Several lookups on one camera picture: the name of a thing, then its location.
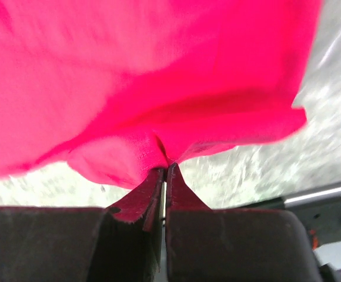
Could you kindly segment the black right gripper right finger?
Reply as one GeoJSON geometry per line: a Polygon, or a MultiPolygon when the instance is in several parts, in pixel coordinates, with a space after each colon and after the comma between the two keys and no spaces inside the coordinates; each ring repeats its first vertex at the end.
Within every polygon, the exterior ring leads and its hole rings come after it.
{"type": "Polygon", "coordinates": [[[210,209],[168,169],[165,241],[169,281],[321,281],[300,220],[286,210],[210,209]]]}

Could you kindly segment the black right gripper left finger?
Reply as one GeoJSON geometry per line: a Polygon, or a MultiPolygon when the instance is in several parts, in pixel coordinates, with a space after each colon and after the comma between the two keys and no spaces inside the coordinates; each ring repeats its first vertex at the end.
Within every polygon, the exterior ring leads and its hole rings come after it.
{"type": "Polygon", "coordinates": [[[164,174],[107,208],[0,206],[0,281],[153,281],[164,174]]]}

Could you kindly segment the bright red t shirt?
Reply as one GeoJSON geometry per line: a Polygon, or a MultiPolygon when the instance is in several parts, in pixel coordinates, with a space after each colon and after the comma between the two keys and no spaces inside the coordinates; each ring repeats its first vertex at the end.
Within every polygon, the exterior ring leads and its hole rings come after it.
{"type": "Polygon", "coordinates": [[[303,127],[321,1],[0,1],[0,177],[153,168],[303,127]]]}

